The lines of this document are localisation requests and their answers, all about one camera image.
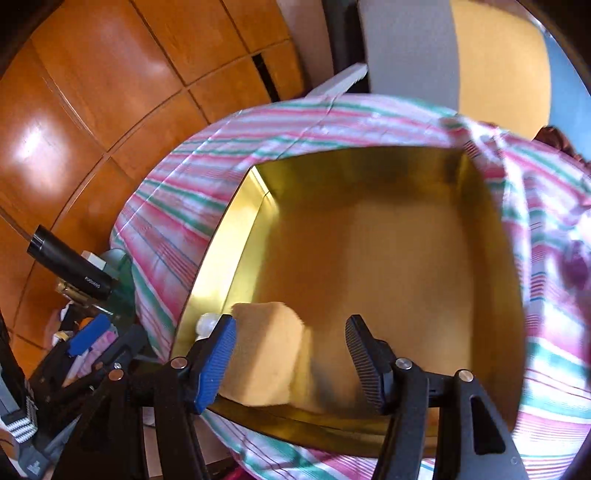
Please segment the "yellow sponge block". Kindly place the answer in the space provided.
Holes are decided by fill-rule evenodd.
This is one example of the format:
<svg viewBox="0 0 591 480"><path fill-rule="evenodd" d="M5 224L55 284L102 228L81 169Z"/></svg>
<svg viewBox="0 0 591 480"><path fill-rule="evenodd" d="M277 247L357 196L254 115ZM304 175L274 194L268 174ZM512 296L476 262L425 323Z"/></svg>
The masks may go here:
<svg viewBox="0 0 591 480"><path fill-rule="evenodd" d="M304 323L280 302L232 306L236 342L219 394L247 407L290 401Z"/></svg>

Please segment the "clear plastic bundle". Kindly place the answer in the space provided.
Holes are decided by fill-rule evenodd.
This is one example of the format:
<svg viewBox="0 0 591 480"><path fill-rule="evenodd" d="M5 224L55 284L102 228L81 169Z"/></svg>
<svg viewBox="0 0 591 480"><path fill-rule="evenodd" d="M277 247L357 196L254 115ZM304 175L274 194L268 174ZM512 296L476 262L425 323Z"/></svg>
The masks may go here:
<svg viewBox="0 0 591 480"><path fill-rule="evenodd" d="M201 315L195 324L195 334L197 335L197 340L205 339L211 336L211 333L214 331L219 319L221 319L221 315L216 313L208 312L204 313L204 315Z"/></svg>

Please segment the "black thermos bottle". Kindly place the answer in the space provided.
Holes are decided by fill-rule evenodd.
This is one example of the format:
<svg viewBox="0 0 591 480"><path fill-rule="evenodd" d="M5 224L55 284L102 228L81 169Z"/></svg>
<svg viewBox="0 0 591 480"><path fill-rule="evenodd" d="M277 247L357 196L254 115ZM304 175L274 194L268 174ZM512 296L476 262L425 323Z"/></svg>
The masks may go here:
<svg viewBox="0 0 591 480"><path fill-rule="evenodd" d="M27 253L69 285L95 300L106 300L114 279L83 258L44 226L30 239Z"/></svg>

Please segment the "striped pink green bedsheet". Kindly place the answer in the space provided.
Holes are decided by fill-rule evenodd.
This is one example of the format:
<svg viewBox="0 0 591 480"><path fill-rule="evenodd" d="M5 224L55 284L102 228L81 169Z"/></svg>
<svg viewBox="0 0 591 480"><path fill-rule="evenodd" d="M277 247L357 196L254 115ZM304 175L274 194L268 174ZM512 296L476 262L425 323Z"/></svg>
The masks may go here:
<svg viewBox="0 0 591 480"><path fill-rule="evenodd" d="M513 435L533 479L557 479L590 430L590 170L544 143L419 100L315 96L242 110L180 143L119 213L136 309L166 359L215 227L263 161L369 145L465 149L500 206L520 275L527 366Z"/></svg>

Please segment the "gold metal tin tray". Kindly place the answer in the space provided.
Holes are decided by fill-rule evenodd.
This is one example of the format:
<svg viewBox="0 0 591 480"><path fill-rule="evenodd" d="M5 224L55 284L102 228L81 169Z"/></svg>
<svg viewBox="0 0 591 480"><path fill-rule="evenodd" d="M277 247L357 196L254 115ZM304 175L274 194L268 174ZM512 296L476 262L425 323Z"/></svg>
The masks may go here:
<svg viewBox="0 0 591 480"><path fill-rule="evenodd" d="M346 319L426 371L471 370L506 424L518 416L525 320L512 247L482 174L456 149L322 151L252 166L197 272L173 355L205 313L280 302L304 322L290 400L213 413L298 446L374 457L388 419L370 407Z"/></svg>

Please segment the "dark red cloth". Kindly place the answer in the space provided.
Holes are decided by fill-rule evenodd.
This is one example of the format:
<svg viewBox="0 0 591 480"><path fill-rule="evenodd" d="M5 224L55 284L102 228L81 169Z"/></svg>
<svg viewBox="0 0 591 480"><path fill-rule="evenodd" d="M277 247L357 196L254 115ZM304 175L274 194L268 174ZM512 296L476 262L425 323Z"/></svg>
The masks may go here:
<svg viewBox="0 0 591 480"><path fill-rule="evenodd" d="M588 163L588 161L574 148L566 135L555 126L548 125L542 127L534 137L534 140L568 155L579 163Z"/></svg>

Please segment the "grey yellow blue chair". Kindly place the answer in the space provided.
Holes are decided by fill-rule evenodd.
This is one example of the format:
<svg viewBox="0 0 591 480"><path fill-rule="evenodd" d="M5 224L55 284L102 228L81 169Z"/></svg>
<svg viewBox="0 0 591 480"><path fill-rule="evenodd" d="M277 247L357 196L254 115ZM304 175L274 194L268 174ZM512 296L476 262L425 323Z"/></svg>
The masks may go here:
<svg viewBox="0 0 591 480"><path fill-rule="evenodd" d="M355 92L424 100L526 138L544 127L590 155L590 93L554 36L515 1L325 1L335 72Z"/></svg>

